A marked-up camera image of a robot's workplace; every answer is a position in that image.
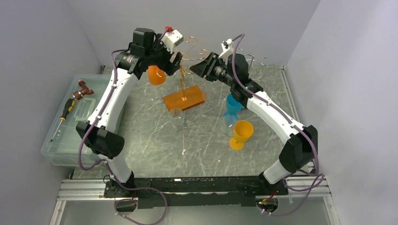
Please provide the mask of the clear plastic storage box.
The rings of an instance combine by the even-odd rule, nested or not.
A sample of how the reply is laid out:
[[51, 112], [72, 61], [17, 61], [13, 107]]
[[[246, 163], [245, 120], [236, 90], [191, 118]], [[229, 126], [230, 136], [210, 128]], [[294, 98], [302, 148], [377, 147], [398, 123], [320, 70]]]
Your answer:
[[[94, 112], [107, 88], [110, 77], [111, 75], [78, 74], [69, 84], [41, 148], [41, 154], [48, 158], [53, 165], [78, 166], [78, 148], [81, 137], [76, 131], [76, 125], [79, 121], [87, 121]], [[77, 101], [66, 121], [59, 124], [66, 101], [72, 97], [75, 91], [81, 89], [78, 85], [80, 80], [84, 81], [94, 93]]]

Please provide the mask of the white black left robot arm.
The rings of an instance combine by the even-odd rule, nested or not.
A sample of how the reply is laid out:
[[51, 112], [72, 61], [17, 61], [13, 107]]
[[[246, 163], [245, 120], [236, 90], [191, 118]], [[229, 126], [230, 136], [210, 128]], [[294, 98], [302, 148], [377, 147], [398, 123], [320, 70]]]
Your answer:
[[125, 140], [116, 134], [116, 124], [128, 95], [150, 66], [167, 75], [179, 68], [182, 53], [174, 49], [184, 40], [183, 35], [171, 27], [163, 33], [148, 28], [136, 28], [127, 49], [111, 52], [112, 76], [96, 109], [87, 121], [79, 122], [76, 130], [82, 138], [77, 162], [88, 171], [104, 163], [114, 180], [116, 191], [124, 197], [134, 193], [134, 173], [127, 166], [122, 150]]

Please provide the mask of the orange plastic goblet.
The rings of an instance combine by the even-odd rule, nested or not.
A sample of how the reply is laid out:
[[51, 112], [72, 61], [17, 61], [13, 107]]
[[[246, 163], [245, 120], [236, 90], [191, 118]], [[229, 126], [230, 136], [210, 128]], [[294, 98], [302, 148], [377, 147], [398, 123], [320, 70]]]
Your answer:
[[154, 86], [161, 85], [166, 81], [165, 73], [155, 65], [148, 67], [147, 75], [150, 84]]

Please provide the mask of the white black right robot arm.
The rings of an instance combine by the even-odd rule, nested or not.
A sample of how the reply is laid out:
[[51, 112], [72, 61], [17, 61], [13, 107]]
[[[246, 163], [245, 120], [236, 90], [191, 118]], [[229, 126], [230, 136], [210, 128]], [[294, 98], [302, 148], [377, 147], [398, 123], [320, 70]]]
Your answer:
[[228, 85], [233, 98], [259, 116], [284, 143], [278, 159], [259, 175], [259, 190], [263, 194], [271, 194], [280, 180], [317, 157], [316, 128], [297, 122], [270, 99], [249, 77], [245, 56], [236, 54], [223, 60], [212, 52], [202, 62], [190, 66], [190, 70], [207, 81]]

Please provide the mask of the yellow plastic goblet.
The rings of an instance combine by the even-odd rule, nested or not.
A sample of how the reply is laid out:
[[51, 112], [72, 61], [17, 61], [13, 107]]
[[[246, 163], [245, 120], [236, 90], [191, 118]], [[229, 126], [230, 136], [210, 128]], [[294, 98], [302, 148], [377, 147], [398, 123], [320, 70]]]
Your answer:
[[254, 128], [252, 123], [247, 120], [239, 120], [234, 125], [232, 137], [229, 145], [233, 150], [242, 150], [245, 142], [253, 135]]

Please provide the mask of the gold wire glass rack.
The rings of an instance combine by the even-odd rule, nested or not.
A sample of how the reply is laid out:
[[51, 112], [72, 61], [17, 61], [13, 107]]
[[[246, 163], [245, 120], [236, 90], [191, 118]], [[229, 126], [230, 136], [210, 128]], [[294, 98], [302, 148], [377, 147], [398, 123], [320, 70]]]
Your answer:
[[204, 104], [206, 100], [205, 91], [193, 81], [193, 72], [188, 69], [186, 62], [204, 59], [208, 54], [208, 50], [200, 49], [197, 57], [189, 58], [188, 56], [196, 47], [198, 39], [194, 36], [189, 36], [184, 42], [189, 44], [190, 47], [183, 52], [180, 68], [172, 76], [164, 75], [164, 82], [160, 85], [161, 89], [164, 90], [161, 100], [169, 112], [192, 109]]

